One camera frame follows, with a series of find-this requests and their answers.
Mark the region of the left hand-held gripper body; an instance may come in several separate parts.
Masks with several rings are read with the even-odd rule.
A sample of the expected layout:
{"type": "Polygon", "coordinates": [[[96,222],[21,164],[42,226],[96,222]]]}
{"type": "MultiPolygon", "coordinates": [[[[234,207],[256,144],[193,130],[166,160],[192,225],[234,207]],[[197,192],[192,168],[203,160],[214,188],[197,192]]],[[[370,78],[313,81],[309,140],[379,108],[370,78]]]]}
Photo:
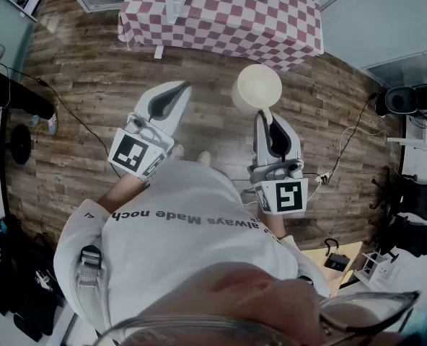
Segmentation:
{"type": "Polygon", "coordinates": [[[164,121],[155,125],[130,113],[126,126],[116,131],[108,161],[139,179],[149,179],[174,146],[173,133],[164,121]]]}

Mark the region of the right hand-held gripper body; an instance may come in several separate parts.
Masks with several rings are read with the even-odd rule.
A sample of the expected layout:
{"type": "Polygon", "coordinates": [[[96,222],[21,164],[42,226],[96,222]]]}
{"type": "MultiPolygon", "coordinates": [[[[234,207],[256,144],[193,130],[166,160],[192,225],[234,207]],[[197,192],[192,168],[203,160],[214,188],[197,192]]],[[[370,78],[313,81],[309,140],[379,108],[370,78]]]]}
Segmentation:
{"type": "Polygon", "coordinates": [[[306,210],[308,179],[303,177],[303,166],[301,159],[292,159],[248,167],[252,187],[264,214],[283,215],[306,210]]]}

